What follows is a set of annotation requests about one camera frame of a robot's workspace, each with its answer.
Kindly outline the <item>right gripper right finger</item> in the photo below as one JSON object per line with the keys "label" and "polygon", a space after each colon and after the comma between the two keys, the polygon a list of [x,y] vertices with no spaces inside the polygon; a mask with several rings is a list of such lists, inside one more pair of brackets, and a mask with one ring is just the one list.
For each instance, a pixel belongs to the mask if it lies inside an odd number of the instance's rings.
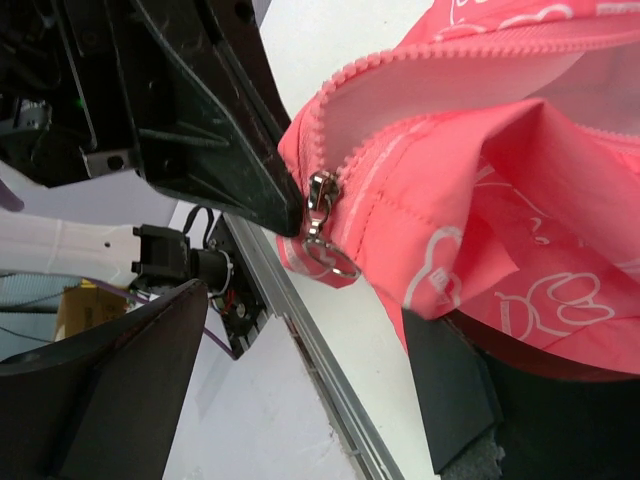
{"label": "right gripper right finger", "polygon": [[568,360],[454,311],[402,313],[443,479],[636,479],[639,378]]}

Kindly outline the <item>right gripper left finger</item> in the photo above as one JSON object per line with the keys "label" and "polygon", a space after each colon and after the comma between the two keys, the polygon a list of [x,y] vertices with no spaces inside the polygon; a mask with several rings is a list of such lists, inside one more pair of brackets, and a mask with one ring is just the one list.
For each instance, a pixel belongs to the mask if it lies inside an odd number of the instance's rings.
{"label": "right gripper left finger", "polygon": [[1,363],[4,479],[160,479],[203,335],[190,281]]}

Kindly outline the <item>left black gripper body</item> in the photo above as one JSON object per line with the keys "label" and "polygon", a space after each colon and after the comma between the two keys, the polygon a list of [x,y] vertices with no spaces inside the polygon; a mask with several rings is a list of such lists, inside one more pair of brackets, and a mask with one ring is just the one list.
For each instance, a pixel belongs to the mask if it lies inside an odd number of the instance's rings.
{"label": "left black gripper body", "polygon": [[129,1],[1,4],[1,160],[55,188],[123,171],[139,155],[116,53]]}

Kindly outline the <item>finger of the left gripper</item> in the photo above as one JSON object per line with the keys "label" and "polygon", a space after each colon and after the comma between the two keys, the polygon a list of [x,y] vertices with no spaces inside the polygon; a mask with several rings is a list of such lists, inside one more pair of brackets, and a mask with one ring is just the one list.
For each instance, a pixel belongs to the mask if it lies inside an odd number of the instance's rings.
{"label": "finger of the left gripper", "polygon": [[248,1],[111,1],[136,167],[157,192],[285,237],[304,201],[277,146],[290,119]]}

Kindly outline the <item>pink hooded kids jacket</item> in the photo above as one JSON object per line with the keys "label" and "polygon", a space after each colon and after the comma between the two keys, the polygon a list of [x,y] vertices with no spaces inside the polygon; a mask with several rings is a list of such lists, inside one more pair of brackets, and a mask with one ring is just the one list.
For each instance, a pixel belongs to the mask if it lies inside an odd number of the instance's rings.
{"label": "pink hooded kids jacket", "polygon": [[436,1],[335,73],[279,146],[307,199],[283,265],[366,279],[536,350],[639,372],[639,5]]}

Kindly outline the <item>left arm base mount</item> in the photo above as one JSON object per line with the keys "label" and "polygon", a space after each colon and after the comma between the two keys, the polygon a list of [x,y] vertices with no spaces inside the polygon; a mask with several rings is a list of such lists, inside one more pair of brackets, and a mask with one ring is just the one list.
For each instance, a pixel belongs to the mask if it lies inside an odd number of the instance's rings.
{"label": "left arm base mount", "polygon": [[260,332],[266,303],[224,219],[213,209],[195,206],[180,230],[142,225],[133,229],[141,241],[140,259],[132,263],[132,288],[161,295],[189,280],[208,289],[209,306],[222,321],[225,339],[210,329],[204,334],[231,359],[241,358],[250,336]]}

